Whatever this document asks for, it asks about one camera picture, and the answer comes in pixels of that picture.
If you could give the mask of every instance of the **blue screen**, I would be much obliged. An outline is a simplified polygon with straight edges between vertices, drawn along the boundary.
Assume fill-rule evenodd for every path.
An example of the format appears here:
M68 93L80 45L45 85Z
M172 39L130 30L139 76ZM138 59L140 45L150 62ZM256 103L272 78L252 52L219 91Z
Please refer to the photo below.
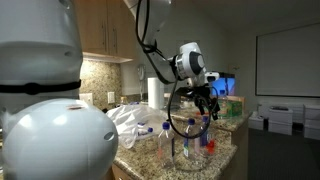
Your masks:
M218 95L221 95L220 91L224 90L226 95L234 96L235 79L234 78L219 78L217 81L213 81L211 85L217 89ZM211 95L216 95L216 91L212 88Z

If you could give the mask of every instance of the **whiteboard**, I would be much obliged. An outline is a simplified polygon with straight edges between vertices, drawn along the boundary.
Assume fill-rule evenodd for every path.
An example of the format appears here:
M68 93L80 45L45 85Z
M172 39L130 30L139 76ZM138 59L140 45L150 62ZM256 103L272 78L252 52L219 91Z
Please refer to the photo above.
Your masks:
M256 95L320 97L320 23L256 37Z

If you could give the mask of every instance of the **plastic bag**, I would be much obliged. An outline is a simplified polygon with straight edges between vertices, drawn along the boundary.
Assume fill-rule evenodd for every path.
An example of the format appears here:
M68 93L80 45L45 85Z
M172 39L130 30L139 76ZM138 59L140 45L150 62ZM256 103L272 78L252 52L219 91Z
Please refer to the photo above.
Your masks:
M119 143L127 149L131 148L137 140L138 123L144 123L146 128L152 127L153 134L158 135L162 131L162 123L167 119L165 112L146 105L123 105L109 110L106 115L117 128Z

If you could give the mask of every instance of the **tile backsplash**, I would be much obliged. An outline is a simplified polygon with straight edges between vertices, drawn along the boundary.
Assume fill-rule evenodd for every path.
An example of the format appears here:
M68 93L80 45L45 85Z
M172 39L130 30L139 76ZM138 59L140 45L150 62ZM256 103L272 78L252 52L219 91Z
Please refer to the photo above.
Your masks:
M108 92L115 93L115 102L120 102L121 71L119 63L83 60L80 93L92 93L93 105L99 109L112 109L115 104L108 104Z

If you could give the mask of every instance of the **wooden cabinet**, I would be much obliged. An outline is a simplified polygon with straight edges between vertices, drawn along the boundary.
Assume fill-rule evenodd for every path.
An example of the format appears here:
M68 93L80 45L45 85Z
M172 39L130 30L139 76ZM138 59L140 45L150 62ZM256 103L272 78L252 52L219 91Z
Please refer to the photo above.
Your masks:
M248 179L248 117L234 132L231 132L231 143L237 146L237 152L223 171L221 180Z
M122 0L74 0L82 49L136 58L135 21Z
M113 180L113 172L112 172L112 167L110 167L107 171L107 174L101 179L101 180Z
M115 180L131 180L131 178L115 164L112 164L112 172Z

